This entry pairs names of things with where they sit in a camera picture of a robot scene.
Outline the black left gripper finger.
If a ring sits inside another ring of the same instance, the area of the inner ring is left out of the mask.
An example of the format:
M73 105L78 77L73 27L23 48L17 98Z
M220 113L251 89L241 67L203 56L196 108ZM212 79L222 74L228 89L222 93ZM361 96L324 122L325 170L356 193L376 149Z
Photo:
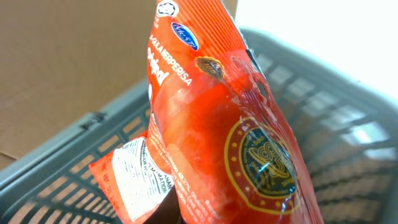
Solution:
M182 224L182 216L175 189L171 189L156 211L144 224Z

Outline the red candy bag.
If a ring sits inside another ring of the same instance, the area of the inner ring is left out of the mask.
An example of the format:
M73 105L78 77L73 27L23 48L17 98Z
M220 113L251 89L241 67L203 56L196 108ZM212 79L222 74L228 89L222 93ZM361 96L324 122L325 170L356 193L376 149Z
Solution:
M321 223L308 170L221 1L158 1L147 131L89 168L123 223L171 189L184 223Z

